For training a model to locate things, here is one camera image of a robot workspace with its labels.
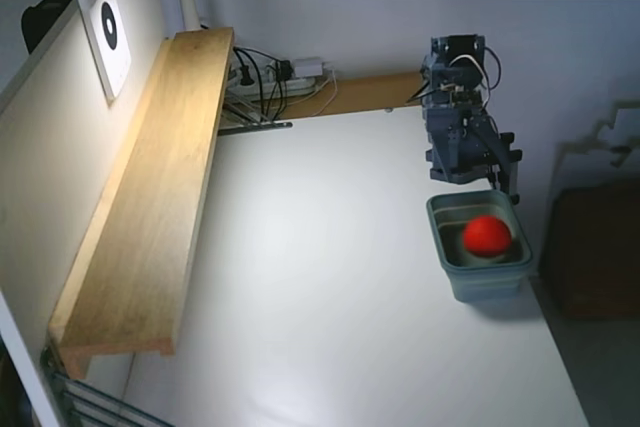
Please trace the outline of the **grey-blue gripper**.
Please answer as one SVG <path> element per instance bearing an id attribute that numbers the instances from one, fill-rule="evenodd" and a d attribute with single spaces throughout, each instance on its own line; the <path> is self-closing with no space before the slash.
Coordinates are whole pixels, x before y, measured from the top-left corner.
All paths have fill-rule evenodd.
<path id="1" fill-rule="evenodd" d="M 494 130 L 490 116 L 479 107 L 425 107 L 424 120 L 432 147 L 425 152 L 432 169 L 448 171 L 448 157 L 438 148 L 471 148 L 483 146 L 501 168 L 507 167 L 507 148 Z"/>

